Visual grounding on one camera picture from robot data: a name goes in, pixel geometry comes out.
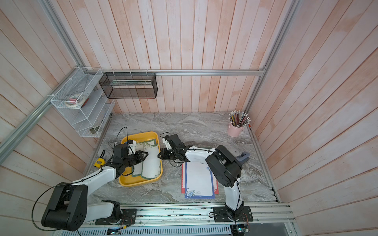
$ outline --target marble table surface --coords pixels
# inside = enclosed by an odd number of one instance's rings
[[[240,179],[240,191],[245,202],[274,201],[266,182],[260,161],[248,131],[242,131],[239,137],[227,135],[228,113],[127,113],[113,115],[108,131],[101,144],[97,157],[105,150],[104,159],[112,154],[115,138],[124,126],[128,134],[154,131],[158,135],[164,132],[178,134],[186,145],[215,148],[225,146],[234,156],[243,151],[251,154],[248,162],[243,164]],[[116,144],[126,136],[123,129]],[[160,147],[164,144],[159,138]],[[98,170],[93,166],[90,172]],[[219,194],[215,199],[188,199],[181,193],[181,167],[175,168],[169,162],[163,161],[162,178],[154,183],[136,187],[124,187],[115,179],[99,189],[88,198],[93,204],[101,200],[113,200],[122,204],[135,203],[173,203],[173,202],[225,202],[225,191],[219,184]]]

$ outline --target white towel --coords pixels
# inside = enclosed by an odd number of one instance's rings
[[[137,143],[135,147],[135,151],[144,151],[144,142]],[[134,172],[132,173],[132,177],[140,176],[142,174],[142,165],[143,162],[134,165]]]
[[[148,156],[143,161],[142,177],[145,179],[154,179],[160,175],[161,165],[158,154],[160,152],[156,139],[144,142],[144,151]]]

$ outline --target wooden plank wall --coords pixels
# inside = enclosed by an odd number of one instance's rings
[[[378,235],[378,1],[303,1],[250,111],[303,235]]]
[[[51,0],[86,66],[258,69],[292,0]],[[115,111],[246,107],[255,76],[158,76],[157,99],[117,99]]]
[[[76,66],[38,1],[0,1],[0,142]],[[79,137],[53,108],[0,166],[0,228],[45,235],[31,223],[38,196],[82,173],[96,141]],[[51,192],[36,205],[40,225]]]

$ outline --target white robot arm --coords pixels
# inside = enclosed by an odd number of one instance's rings
[[[242,163],[247,161],[248,157],[240,162],[222,145],[212,149],[185,146],[177,134],[166,136],[163,142],[166,148],[162,149],[158,158],[207,163],[216,179],[224,186],[225,206],[213,208],[216,222],[237,221],[242,212],[246,211],[248,214],[249,207],[244,207],[239,190]],[[114,155],[110,159],[112,161],[108,161],[101,169],[71,183],[58,184],[42,216],[42,225],[75,231],[83,223],[93,220],[97,220],[96,224],[101,225],[119,224],[122,219],[125,224],[126,222],[133,224],[135,216],[131,218],[124,215],[118,202],[103,201],[99,204],[87,205],[87,198],[105,183],[123,175],[126,167],[144,161],[148,153],[135,152],[135,145],[135,141],[128,140],[125,144],[115,146]]]
[[[223,185],[226,195],[225,207],[214,208],[214,213],[227,217],[216,217],[215,221],[222,218],[222,221],[238,220],[242,211],[247,210],[240,194],[239,182],[242,164],[248,161],[248,155],[237,159],[222,145],[211,149],[186,146],[177,134],[165,136],[163,143],[166,148],[158,155],[162,160],[178,159],[181,162],[201,162],[209,165],[218,182]]]

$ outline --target wall shelf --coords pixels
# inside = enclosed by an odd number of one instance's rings
[[[101,77],[101,69],[81,67],[51,100],[81,137],[100,137],[115,105],[102,89],[94,91]]]

